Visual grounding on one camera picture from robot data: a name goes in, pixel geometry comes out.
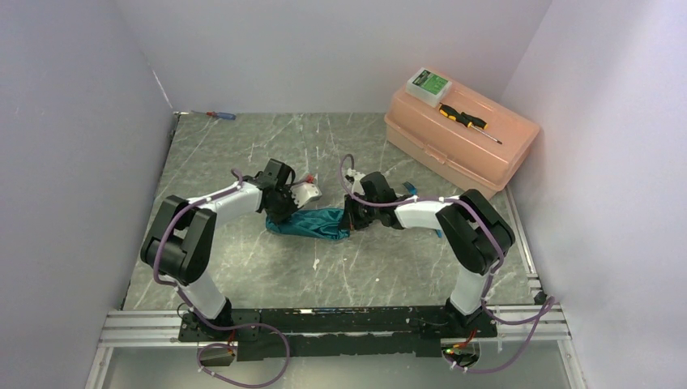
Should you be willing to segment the teal cloth napkin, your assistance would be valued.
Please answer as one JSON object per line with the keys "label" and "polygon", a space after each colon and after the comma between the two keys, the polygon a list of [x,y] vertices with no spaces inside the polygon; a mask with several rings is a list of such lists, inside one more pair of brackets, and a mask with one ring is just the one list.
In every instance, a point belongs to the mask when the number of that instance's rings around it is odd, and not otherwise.
{"label": "teal cloth napkin", "polygon": [[344,209],[327,207],[297,211],[278,224],[268,216],[265,225],[268,231],[281,235],[339,241],[350,237],[349,228],[339,227],[343,217]]}

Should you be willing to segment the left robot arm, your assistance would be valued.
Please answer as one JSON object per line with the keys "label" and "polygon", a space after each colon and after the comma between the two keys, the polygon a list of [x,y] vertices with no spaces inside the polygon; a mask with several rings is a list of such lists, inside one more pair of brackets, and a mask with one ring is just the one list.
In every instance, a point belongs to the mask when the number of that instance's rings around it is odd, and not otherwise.
{"label": "left robot arm", "polygon": [[174,288],[212,340],[226,338],[233,329],[232,303],[208,270],[215,229],[253,212],[278,222],[298,209],[292,191],[299,183],[294,169],[284,162],[270,159],[254,176],[236,169],[232,174],[235,182],[221,190],[164,199],[140,249],[153,280]]}

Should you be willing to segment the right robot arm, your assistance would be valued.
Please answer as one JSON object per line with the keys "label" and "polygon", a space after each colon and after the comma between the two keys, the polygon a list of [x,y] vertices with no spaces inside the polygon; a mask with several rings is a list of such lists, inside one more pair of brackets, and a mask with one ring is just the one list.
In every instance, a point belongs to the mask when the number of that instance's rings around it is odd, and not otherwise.
{"label": "right robot arm", "polygon": [[340,227],[363,229],[377,221],[392,229],[438,230],[459,264],[454,290],[447,300],[446,325],[456,336],[474,330],[484,313],[489,276],[515,243],[514,231],[492,204],[470,189],[459,196],[400,196],[379,172],[349,169],[339,175],[346,190]]}

